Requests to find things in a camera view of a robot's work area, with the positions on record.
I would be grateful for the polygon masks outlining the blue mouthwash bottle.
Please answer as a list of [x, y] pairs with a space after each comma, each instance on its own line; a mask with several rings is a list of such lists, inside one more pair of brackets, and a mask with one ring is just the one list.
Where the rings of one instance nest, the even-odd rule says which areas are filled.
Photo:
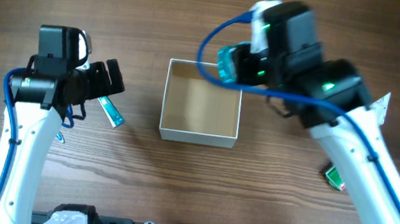
[[223, 83], [236, 83], [237, 76], [236, 67], [233, 60], [233, 52], [241, 48], [250, 49], [250, 45], [251, 44], [248, 41], [245, 41], [232, 46], [224, 46], [218, 51], [217, 73]]

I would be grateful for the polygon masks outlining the green Dettol soap box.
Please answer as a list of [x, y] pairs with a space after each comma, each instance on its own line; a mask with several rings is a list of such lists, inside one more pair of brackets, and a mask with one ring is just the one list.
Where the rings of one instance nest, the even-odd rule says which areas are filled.
[[345, 189], [345, 183], [342, 181], [339, 172], [334, 165], [331, 164], [325, 168], [323, 175], [333, 189], [337, 189], [338, 191], [343, 191]]

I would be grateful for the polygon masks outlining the white lotion tube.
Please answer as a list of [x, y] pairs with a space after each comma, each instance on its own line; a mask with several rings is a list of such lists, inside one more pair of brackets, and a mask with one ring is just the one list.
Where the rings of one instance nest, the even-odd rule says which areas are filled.
[[391, 95], [392, 93], [389, 92], [382, 98], [379, 98], [377, 101], [369, 105], [374, 112], [375, 119], [377, 120], [379, 126], [383, 125], [385, 122], [386, 113], [388, 110], [388, 102], [390, 101]]

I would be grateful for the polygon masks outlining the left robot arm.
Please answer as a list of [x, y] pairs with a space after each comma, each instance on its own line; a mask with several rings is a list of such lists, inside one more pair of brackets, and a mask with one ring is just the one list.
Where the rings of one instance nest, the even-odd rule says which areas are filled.
[[109, 97], [125, 90], [115, 59], [90, 62], [91, 37], [68, 26], [42, 25], [38, 52], [4, 76], [0, 139], [0, 224], [32, 224], [34, 201], [53, 140], [87, 116], [98, 100], [112, 127], [124, 123]]

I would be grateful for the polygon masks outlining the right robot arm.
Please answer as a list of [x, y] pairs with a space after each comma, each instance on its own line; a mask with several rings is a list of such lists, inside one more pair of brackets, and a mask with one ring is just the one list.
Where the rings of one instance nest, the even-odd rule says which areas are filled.
[[324, 59], [314, 20], [302, 2], [257, 2], [239, 17], [252, 38], [230, 52], [223, 79], [282, 100], [331, 160], [361, 224], [400, 224], [400, 175], [369, 89], [351, 62]]

